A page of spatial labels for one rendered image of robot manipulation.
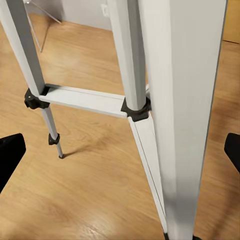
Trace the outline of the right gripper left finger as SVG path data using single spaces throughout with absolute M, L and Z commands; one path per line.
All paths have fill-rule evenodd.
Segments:
M 0 138 L 0 193 L 26 152 L 21 133 Z

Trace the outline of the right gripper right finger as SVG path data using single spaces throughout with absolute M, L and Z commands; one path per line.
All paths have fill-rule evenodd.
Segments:
M 224 151 L 240 173 L 240 135 L 235 133 L 228 133 Z

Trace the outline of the camera tripod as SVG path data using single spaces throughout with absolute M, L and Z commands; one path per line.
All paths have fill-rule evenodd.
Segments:
M 60 159 L 50 103 L 128 118 L 165 240 L 202 240 L 193 233 L 228 0 L 106 2 L 125 96 L 45 84 L 25 3 L 0 0 L 24 103 L 40 108 Z

